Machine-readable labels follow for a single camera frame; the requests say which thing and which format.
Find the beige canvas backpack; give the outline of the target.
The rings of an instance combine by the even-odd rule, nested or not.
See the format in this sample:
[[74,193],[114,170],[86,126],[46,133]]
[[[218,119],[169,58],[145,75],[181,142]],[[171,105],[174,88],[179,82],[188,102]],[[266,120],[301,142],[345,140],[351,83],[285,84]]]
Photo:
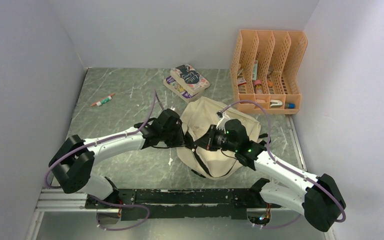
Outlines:
[[207,97],[188,103],[180,121],[184,144],[177,156],[206,179],[225,180],[249,166],[245,155],[253,153],[253,144],[265,146],[267,134],[254,117]]

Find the floral Little Women book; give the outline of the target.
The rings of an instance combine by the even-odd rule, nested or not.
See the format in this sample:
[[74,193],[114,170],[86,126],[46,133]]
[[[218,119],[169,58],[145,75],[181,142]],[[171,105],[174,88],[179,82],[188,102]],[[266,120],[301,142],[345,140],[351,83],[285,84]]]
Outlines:
[[209,81],[190,64],[172,68],[170,75],[190,95],[199,94],[210,86]]

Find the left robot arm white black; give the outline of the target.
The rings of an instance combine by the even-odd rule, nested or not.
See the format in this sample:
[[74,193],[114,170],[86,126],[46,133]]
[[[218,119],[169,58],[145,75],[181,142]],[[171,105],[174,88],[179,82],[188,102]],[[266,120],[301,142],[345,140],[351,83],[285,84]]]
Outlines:
[[122,153],[149,147],[177,148],[184,144],[180,116],[171,109],[139,122],[125,131],[96,138],[70,136],[48,166],[66,194],[86,193],[106,208],[119,201],[119,190],[108,178],[92,173],[93,166]]

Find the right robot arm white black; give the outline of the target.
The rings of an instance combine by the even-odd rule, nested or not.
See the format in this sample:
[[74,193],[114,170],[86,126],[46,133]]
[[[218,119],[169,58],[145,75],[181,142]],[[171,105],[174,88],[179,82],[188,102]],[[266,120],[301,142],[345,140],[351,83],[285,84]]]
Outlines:
[[318,176],[283,161],[269,150],[267,142],[251,140],[237,119],[228,120],[223,128],[210,125],[193,144],[208,152],[232,152],[242,166],[279,182],[276,185],[266,180],[250,193],[250,202],[255,207],[265,203],[286,207],[304,216],[321,232],[346,220],[346,203],[332,176],[326,173]]

